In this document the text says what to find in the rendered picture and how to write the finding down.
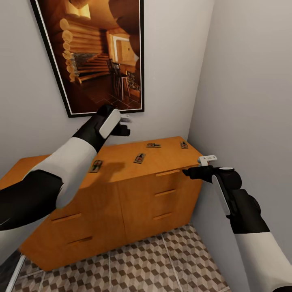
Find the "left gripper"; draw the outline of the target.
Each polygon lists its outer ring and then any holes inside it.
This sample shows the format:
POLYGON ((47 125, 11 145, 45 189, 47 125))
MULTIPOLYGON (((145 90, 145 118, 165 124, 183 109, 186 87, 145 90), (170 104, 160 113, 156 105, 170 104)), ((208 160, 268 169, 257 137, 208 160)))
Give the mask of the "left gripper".
POLYGON ((119 129, 115 132, 111 132, 113 136, 129 136, 130 129, 127 129, 127 125, 120 125, 119 129))

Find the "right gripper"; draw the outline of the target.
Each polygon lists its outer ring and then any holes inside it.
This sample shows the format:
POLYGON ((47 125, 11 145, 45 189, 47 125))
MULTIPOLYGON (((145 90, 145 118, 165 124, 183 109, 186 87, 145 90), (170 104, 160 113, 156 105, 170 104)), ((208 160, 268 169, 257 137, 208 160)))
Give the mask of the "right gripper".
POLYGON ((202 179, 202 180, 207 181, 204 177, 204 174, 208 168, 213 168, 213 166, 212 165, 208 165, 208 166, 204 166, 204 167, 192 166, 189 169, 185 169, 182 171, 186 176, 190 176, 190 178, 192 180, 193 179, 202 179))

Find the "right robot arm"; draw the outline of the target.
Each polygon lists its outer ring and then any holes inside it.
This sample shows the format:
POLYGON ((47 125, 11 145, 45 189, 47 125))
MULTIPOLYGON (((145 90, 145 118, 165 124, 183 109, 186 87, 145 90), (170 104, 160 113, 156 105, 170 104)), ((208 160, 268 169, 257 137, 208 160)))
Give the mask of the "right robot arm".
POLYGON ((231 167, 213 167, 215 155, 201 156, 186 176, 214 185, 234 233, 251 292, 292 292, 292 266, 266 222, 257 200, 240 189, 242 180, 231 167))

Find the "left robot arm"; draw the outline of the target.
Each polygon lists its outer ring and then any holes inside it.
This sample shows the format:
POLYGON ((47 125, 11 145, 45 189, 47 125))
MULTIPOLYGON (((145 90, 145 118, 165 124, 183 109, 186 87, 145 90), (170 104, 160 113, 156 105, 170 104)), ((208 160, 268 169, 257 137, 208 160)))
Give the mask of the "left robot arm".
POLYGON ((132 117, 103 104, 22 181, 0 190, 0 266, 51 212, 70 203, 107 138, 130 135, 127 125, 120 122, 132 122, 132 117))

